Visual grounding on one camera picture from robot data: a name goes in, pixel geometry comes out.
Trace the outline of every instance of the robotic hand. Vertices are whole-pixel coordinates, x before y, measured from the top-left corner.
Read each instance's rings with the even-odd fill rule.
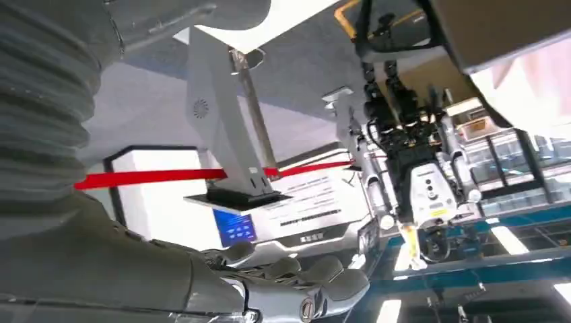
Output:
[[[381,18],[379,28],[373,32],[376,37],[387,38],[384,43],[389,48],[393,43],[393,17]],[[360,37],[366,38],[358,32],[357,38]],[[343,104],[336,106],[337,134],[363,171],[363,185],[376,213],[384,209],[394,217],[394,221],[384,222],[397,222],[409,248],[411,266],[421,270],[426,268],[425,260],[440,261],[447,257],[447,243],[441,243],[446,241],[442,226],[458,219],[459,207],[463,205],[477,212],[475,203],[481,199],[481,193],[472,179],[452,119],[442,109],[441,96],[430,89],[430,102],[420,106],[416,92],[407,89],[400,80],[397,62],[383,63],[389,100],[375,80],[374,65],[362,63],[367,98],[364,112],[368,118],[368,140],[387,155],[387,168],[397,198],[394,208],[379,180],[379,167],[374,154],[368,150],[367,137],[358,122],[355,123],[352,109]],[[419,239],[420,229],[426,229],[427,240]],[[430,248],[425,244],[433,242],[440,244],[441,255],[426,252]]]
[[[161,245],[183,249],[202,260],[243,298],[241,313],[226,318],[244,322],[309,322],[314,318],[339,315],[353,308],[369,288],[366,275],[344,269],[341,262],[326,256],[302,271],[300,263],[285,257],[257,268],[237,269],[255,252],[249,242],[240,242],[227,250],[198,252],[167,242]],[[220,295],[210,297],[223,300]]]

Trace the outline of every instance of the cable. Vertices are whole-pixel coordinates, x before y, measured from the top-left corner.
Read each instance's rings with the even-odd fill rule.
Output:
[[[371,132],[371,126],[374,125],[375,120],[371,119],[367,122],[367,136],[369,136],[369,140],[371,140],[382,152],[387,153],[387,150],[382,147],[382,145],[375,140]]]

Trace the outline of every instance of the white panel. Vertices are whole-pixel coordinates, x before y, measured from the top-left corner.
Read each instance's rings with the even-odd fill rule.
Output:
[[[114,170],[185,170],[201,168],[191,150],[132,151],[114,162]],[[197,250],[221,248],[212,210],[185,202],[183,196],[203,194],[203,180],[181,180],[119,188],[129,229]]]
[[[272,0],[266,19],[258,26],[248,30],[222,30],[198,26],[204,32],[218,40],[248,53],[279,35],[301,24],[316,13],[324,10],[338,0]],[[177,40],[188,44],[188,28],[174,36]]]
[[[347,159],[347,154],[342,153],[315,164]],[[369,210],[359,178],[355,176],[351,185],[347,183],[352,175],[353,172],[338,168],[273,182],[272,187],[293,198],[252,213],[258,240],[272,240],[363,219]],[[320,213],[335,210],[340,212],[317,217]]]

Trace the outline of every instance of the machine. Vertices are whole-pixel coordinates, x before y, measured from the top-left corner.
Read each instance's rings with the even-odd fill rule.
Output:
[[[393,19],[390,14],[381,17],[373,32],[381,42],[384,40],[387,48],[394,43]],[[324,99],[336,107],[337,133],[363,172],[363,185],[374,209],[376,212],[384,209],[390,214],[384,215],[384,222],[397,223],[410,247],[412,268],[423,269],[424,259],[435,261],[422,252],[427,250],[426,244],[440,244],[440,249],[446,249],[443,227],[463,216],[464,211],[459,211],[462,206],[477,213],[475,204],[480,201],[481,193],[471,177],[452,119],[443,109],[442,95],[432,88],[431,100],[421,105],[416,92],[400,80],[397,61],[382,63],[389,100],[378,86],[374,64],[362,63],[367,98],[364,112],[368,119],[365,131],[355,121],[353,109],[340,100],[346,90],[337,90]],[[386,154],[392,188],[384,187],[377,159],[368,150],[369,142]],[[394,190],[397,198],[394,206],[387,189]],[[419,229],[430,232],[430,239],[419,240]]]
[[[414,93],[399,81],[398,55],[380,59],[376,49],[366,44],[371,0],[363,3],[356,46],[368,83],[368,128],[377,132],[376,137],[368,136],[387,153],[399,203],[391,208],[391,216],[411,248],[413,266],[422,268],[417,229],[453,221],[458,206],[474,203],[479,194],[437,97],[417,108]],[[115,225],[99,202],[73,188],[84,176],[75,157],[75,150],[88,141],[81,122],[93,115],[93,95],[105,67],[187,26],[252,28],[265,18],[269,5],[267,0],[165,0],[160,4],[153,0],[0,0],[2,322],[307,323],[348,311],[367,292],[366,275],[343,268],[334,258],[324,258],[306,271],[292,260],[244,271],[233,266],[251,254],[249,245],[202,253],[145,241]],[[430,7],[428,2],[422,7],[431,23],[443,22],[442,35],[467,39],[450,32],[462,26],[447,24],[449,16],[442,15],[446,13],[442,7]],[[263,171],[271,160],[261,162],[255,157],[236,94],[229,91],[228,47],[196,28],[190,34],[194,73],[189,80],[189,118],[228,175],[197,200],[247,212],[287,198],[271,188],[270,179],[275,178]],[[534,36],[517,43],[535,43],[544,35]],[[481,66],[482,57],[490,58],[485,52],[465,59],[458,55],[465,46],[453,45],[458,50],[451,54],[463,70]],[[433,42],[417,49],[431,46]],[[240,55],[235,57],[239,64]],[[371,74],[370,64],[379,60],[386,62],[394,118],[389,117],[387,100]],[[238,70],[249,98],[254,98],[247,69]],[[380,210],[388,205],[383,203],[385,187],[378,178],[378,165],[371,162],[366,136],[354,127],[350,107],[336,109],[339,120],[347,121],[339,126],[345,129],[347,148],[363,169],[370,199]],[[452,176],[446,174],[448,163]]]

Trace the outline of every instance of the metal rod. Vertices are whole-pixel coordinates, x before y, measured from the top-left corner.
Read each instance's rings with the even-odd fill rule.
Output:
[[[527,135],[526,132],[521,131],[519,129],[514,129],[514,132],[519,141],[519,145],[521,146],[521,152],[523,154],[523,157],[525,158],[525,161],[529,166],[529,171],[532,173],[535,180],[541,184],[547,202],[549,204],[553,204],[553,197],[551,196],[551,192],[547,187],[547,182],[545,181],[545,177],[543,176],[543,172],[541,171],[541,167],[539,166],[539,159],[537,157],[537,154],[534,152],[534,149],[531,147],[529,136]]]
[[[268,168],[277,168],[277,162],[275,160],[269,135],[264,123],[264,116],[260,109],[260,102],[258,101],[254,83],[250,76],[250,69],[248,68],[246,55],[242,54],[239,50],[233,49],[231,50],[231,57],[236,72],[238,72],[240,83],[244,88],[244,94],[246,95],[246,101],[248,102],[248,110],[250,112],[250,117],[252,118],[254,130],[256,131],[256,135],[261,145],[265,166]]]
[[[485,136],[485,141],[486,143],[488,143],[488,148],[490,149],[490,153],[492,153],[492,158],[494,159],[494,163],[496,164],[496,171],[500,176],[502,184],[504,186],[508,186],[508,181],[506,180],[506,175],[504,174],[504,169],[502,168],[502,164],[500,164],[500,158],[498,157],[498,152],[496,152],[496,148],[494,147],[492,138],[490,138],[490,136]]]
[[[551,243],[554,247],[560,247],[560,245],[555,242],[555,240],[551,239],[541,228],[536,227],[535,232],[539,233],[542,237],[547,239],[547,241],[549,241],[549,243]]]
[[[489,256],[482,258],[481,260],[459,260],[451,262],[441,262],[438,264],[431,264],[427,269],[421,271],[407,270],[393,272],[393,276],[422,276],[422,275],[434,275],[441,273],[449,273],[453,271],[462,271],[475,268],[489,267],[489,266],[501,266],[505,264],[518,264],[522,262],[531,262],[534,260],[544,260],[544,259],[559,259],[567,258],[571,256],[571,247],[559,247],[559,248],[548,248],[533,250],[532,252],[526,254],[504,254],[499,256]]]

